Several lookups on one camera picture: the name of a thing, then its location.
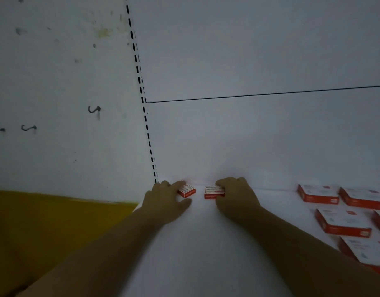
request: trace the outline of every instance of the right hand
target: right hand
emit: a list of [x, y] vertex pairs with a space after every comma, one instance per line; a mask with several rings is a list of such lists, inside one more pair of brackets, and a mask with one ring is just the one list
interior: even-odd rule
[[216, 198], [217, 208], [233, 221], [240, 223], [261, 208], [256, 194], [245, 178], [227, 177], [218, 180], [216, 185], [226, 191], [224, 197]]

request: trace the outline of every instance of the left hand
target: left hand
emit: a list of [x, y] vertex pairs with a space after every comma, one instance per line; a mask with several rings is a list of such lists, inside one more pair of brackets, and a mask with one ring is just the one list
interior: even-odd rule
[[178, 189], [185, 184], [185, 181], [177, 181], [173, 184], [163, 181], [154, 184], [153, 189], [146, 192], [140, 210], [144, 211], [147, 218], [156, 226], [162, 226], [176, 220], [192, 202], [188, 198], [180, 202], [175, 200]]

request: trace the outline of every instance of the black line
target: black line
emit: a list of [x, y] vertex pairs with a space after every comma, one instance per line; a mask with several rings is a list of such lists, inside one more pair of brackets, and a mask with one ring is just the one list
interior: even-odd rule
[[272, 95], [272, 94], [297, 94], [297, 93], [312, 93], [312, 92], [322, 92], [322, 91], [341, 91], [341, 90], [344, 90], [344, 89], [369, 89], [369, 88], [372, 88], [372, 87], [380, 87], [380, 85], [359, 86], [359, 87], [346, 87], [346, 88], [343, 88], [343, 89], [316, 89], [316, 90], [313, 90], [313, 91], [294, 91], [294, 92], [286, 92], [286, 93], [244, 94], [244, 95], [239, 95], [239, 96], [210, 97], [210, 98], [197, 98], [197, 99], [181, 99], [181, 100], [167, 100], [167, 101], [153, 101], [153, 102], [146, 102], [146, 103], [163, 103], [163, 102], [210, 100], [210, 99], [237, 98], [237, 97], [268, 96], [268, 95]]

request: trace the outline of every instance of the dirty white wall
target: dirty white wall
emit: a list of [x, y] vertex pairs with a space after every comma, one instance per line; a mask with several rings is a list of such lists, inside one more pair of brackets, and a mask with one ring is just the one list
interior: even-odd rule
[[0, 0], [0, 189], [143, 198], [154, 176], [129, 40], [125, 0]]

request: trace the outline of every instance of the wall stain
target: wall stain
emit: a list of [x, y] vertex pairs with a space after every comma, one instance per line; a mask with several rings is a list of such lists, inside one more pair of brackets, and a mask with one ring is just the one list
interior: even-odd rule
[[18, 34], [18, 35], [23, 35], [25, 33], [28, 33], [27, 30], [23, 29], [23, 28], [16, 28], [15, 29], [15, 32]]
[[95, 30], [95, 32], [96, 32], [96, 34], [97, 34], [97, 37], [98, 38], [107, 38], [107, 37], [109, 37], [111, 34], [112, 34], [112, 32], [113, 32], [113, 29], [112, 28], [104, 28], [103, 26], [101, 26], [101, 28], [99, 28], [99, 29], [95, 29], [94, 28], [94, 30]]

